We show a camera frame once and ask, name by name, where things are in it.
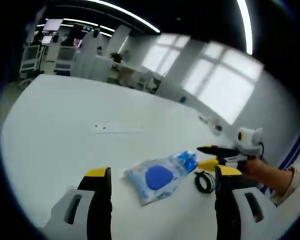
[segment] sleeve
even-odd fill
[[[291,165],[286,171],[292,171],[293,177],[289,188],[287,189],[284,195],[280,195],[276,192],[273,193],[272,201],[276,205],[280,205],[283,201],[285,201],[300,185],[300,156],[297,159],[297,161],[293,165]]]

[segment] desk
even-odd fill
[[[142,124],[143,130],[100,134],[96,123]],[[88,170],[110,166],[114,240],[216,239],[215,195],[199,193],[193,173],[172,196],[143,207],[122,179],[125,169],[146,159],[230,144],[212,135],[192,108],[104,82],[42,74],[12,107],[0,141],[11,187],[38,227]]]

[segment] ceiling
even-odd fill
[[[246,51],[244,24],[236,0],[106,2],[136,14],[162,33],[190,35],[203,42],[215,40]],[[246,0],[252,28],[252,55],[300,101],[300,1],[282,2]],[[125,13],[84,0],[52,0],[44,18],[77,19],[111,29],[123,24],[131,27],[133,36],[157,34]]]

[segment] window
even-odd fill
[[[183,81],[183,89],[232,125],[254,91],[263,65],[216,42],[201,53]]]
[[[142,61],[142,66],[165,76],[174,64],[189,36],[174,34],[160,35]]]

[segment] black cable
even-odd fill
[[[200,193],[210,194],[215,190],[215,178],[210,173],[206,171],[195,172],[194,184],[196,189]],[[200,183],[200,178],[203,178],[206,182],[206,188],[204,188]]]
[[[259,144],[262,146],[262,153],[260,155],[260,159],[262,160],[264,158],[265,145],[262,142],[260,142]]]

